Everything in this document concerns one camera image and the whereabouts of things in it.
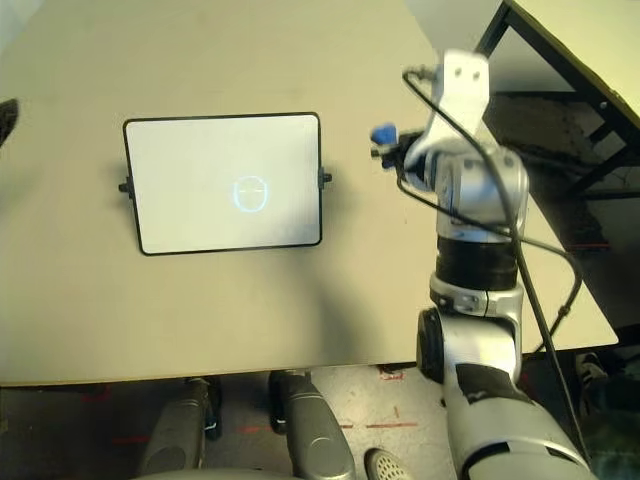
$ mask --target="shoe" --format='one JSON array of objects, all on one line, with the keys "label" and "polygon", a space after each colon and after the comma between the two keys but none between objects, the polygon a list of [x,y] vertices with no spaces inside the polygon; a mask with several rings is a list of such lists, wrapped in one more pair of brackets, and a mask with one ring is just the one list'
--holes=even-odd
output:
[{"label": "shoe", "polygon": [[398,457],[379,448],[365,453],[364,468],[367,480],[413,480]]},{"label": "shoe", "polygon": [[604,371],[598,356],[593,352],[576,355],[576,373],[582,385],[579,404],[580,416],[586,417],[589,416],[593,410],[586,391],[595,379],[608,378],[609,375]]}]

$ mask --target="table leg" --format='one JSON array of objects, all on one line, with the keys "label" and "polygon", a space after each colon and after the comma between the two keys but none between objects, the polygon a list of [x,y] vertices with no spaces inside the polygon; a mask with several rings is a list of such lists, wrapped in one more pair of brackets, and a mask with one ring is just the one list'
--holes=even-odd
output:
[{"label": "table leg", "polygon": [[498,43],[502,39],[502,36],[509,28],[509,24],[507,23],[507,15],[511,8],[507,6],[506,3],[502,2],[498,7],[498,11],[491,19],[491,23],[485,30],[482,38],[478,42],[478,46],[476,47],[476,53],[481,53],[485,57],[489,58],[489,56],[493,53],[493,51],[498,46]]}]

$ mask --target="robotic arm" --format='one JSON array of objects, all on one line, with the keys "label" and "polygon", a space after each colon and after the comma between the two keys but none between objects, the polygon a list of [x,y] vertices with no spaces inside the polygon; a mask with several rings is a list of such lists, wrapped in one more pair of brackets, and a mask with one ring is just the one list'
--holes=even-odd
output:
[{"label": "robotic arm", "polygon": [[[484,57],[449,51],[434,78],[442,110],[475,134],[489,99]],[[372,153],[438,204],[507,229],[492,175],[479,153],[432,116],[421,134],[374,130]],[[520,158],[485,145],[523,232],[529,183]],[[443,386],[449,443],[461,479],[594,479],[553,417],[515,385],[521,367],[523,289],[508,237],[439,212],[438,257],[430,279],[435,307],[420,314],[418,366]]]}]

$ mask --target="floor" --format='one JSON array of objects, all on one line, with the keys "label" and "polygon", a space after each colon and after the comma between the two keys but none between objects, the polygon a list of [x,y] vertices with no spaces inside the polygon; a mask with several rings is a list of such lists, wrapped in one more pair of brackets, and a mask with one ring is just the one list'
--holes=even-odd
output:
[{"label": "floor", "polygon": [[[422,478],[455,478],[440,386],[415,368],[320,368],[312,379],[343,426],[359,479],[372,447],[394,452]],[[91,394],[2,390],[0,478],[131,478],[162,405],[181,385],[131,382]],[[265,373],[222,377],[223,433],[207,441],[205,468],[291,473],[286,438],[269,427],[266,387]]]}]

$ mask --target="black cable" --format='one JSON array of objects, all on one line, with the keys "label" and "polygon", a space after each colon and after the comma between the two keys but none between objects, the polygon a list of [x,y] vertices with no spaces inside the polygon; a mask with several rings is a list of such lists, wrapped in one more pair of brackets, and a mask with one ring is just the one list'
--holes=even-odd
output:
[{"label": "black cable", "polygon": [[[402,178],[398,175],[398,179],[397,179],[397,185],[398,188],[400,189],[401,192],[403,192],[405,195],[410,196],[411,198],[417,200],[418,202],[421,202],[441,213],[444,213],[445,215],[448,215],[451,218],[455,218],[456,220],[461,221],[462,223],[465,223],[467,225],[471,225],[473,227],[477,227],[477,228],[481,228],[483,230],[486,230],[488,232],[494,233],[496,235],[502,235],[503,237],[506,238],[511,238],[511,235],[505,231],[503,231],[502,229],[496,228],[492,225],[487,225],[486,223],[482,223],[482,222],[478,222],[476,220],[473,220],[472,218],[469,218],[465,215],[462,215],[458,212],[453,212],[451,210],[447,210],[444,207],[441,207],[440,205],[438,205],[437,203],[434,203],[414,192],[412,192],[411,190],[407,189],[404,185],[404,183],[402,182]],[[573,302],[575,301],[576,297],[578,296],[578,293],[580,292],[580,287],[582,287],[582,275],[580,275],[580,271],[578,268],[578,264],[576,263],[576,261],[573,259],[573,257],[571,257],[571,255],[569,255],[567,252],[565,252],[564,250],[561,250],[559,248],[553,247],[551,245],[548,245],[546,243],[540,242],[539,240],[534,240],[533,238],[528,238],[528,237],[524,237],[521,236],[520,237],[520,241],[523,243],[526,243],[528,245],[532,245],[534,247],[538,247],[542,250],[546,250],[547,252],[553,253],[555,255],[558,255],[560,257],[562,257],[571,267],[571,270],[573,272],[573,285],[571,286],[571,291],[569,292],[569,295],[567,296],[567,300],[564,302],[564,304],[562,304],[562,306],[558,309],[558,316],[556,317],[556,319],[553,321],[553,324],[551,325],[551,328],[549,329],[549,333],[551,334],[551,336],[553,336],[553,334],[556,332],[556,330],[558,329],[558,327],[560,326],[560,324],[562,323],[562,320],[565,319],[565,317],[567,315],[569,315],[569,312],[571,311],[571,306],[573,305]],[[536,349],[533,351],[533,353],[539,353],[542,351],[542,349],[544,348],[544,344],[540,344],[536,347]]]},{"label": "black cable", "polygon": [[402,74],[402,79],[407,84],[407,86],[418,96],[420,99],[426,103],[434,113],[438,114],[445,122],[447,122],[454,130],[456,130],[480,155],[482,158],[489,174],[493,178],[496,189],[498,191],[498,195],[500,197],[500,201],[502,203],[502,208],[505,213],[505,219],[507,221],[507,225],[509,228],[509,237],[511,238],[511,245],[514,249],[514,254],[516,257],[516,262],[518,268],[520,270],[520,275],[522,277],[522,283],[524,285],[525,291],[527,292],[527,296],[529,297],[529,302],[531,303],[531,308],[533,309],[533,314],[536,319],[536,323],[538,324],[538,330],[540,330],[540,335],[542,337],[542,344],[544,345],[547,358],[551,363],[551,367],[556,375],[556,380],[558,383],[558,387],[562,393],[562,398],[565,404],[565,408],[567,413],[569,414],[569,419],[571,421],[575,437],[578,441],[578,447],[581,450],[581,453],[587,463],[589,463],[589,455],[584,443],[584,438],[582,436],[582,431],[580,430],[580,425],[578,423],[578,418],[576,416],[575,409],[573,408],[573,403],[571,401],[571,395],[569,394],[569,389],[567,388],[567,383],[564,379],[564,375],[562,373],[562,369],[560,368],[560,362],[558,361],[558,355],[553,344],[553,340],[551,339],[551,334],[549,332],[549,327],[547,326],[547,322],[544,318],[544,313],[542,312],[542,307],[540,305],[540,301],[538,300],[538,295],[536,294],[535,288],[533,286],[533,281],[531,279],[531,274],[529,273],[529,268],[527,267],[527,262],[524,258],[524,252],[522,251],[522,243],[520,240],[520,235],[518,233],[518,226],[516,224],[516,216],[513,211],[513,206],[511,205],[511,201],[509,200],[509,194],[507,189],[502,181],[502,177],[498,172],[495,164],[493,163],[493,159],[487,154],[484,148],[476,141],[473,136],[467,132],[461,125],[459,125],[453,118],[451,118],[446,112],[444,112],[440,107],[438,107],[429,97],[427,97],[421,89],[413,83],[411,80],[412,76],[415,76],[418,79],[423,77],[424,70],[414,71],[414,70],[406,70]]}]

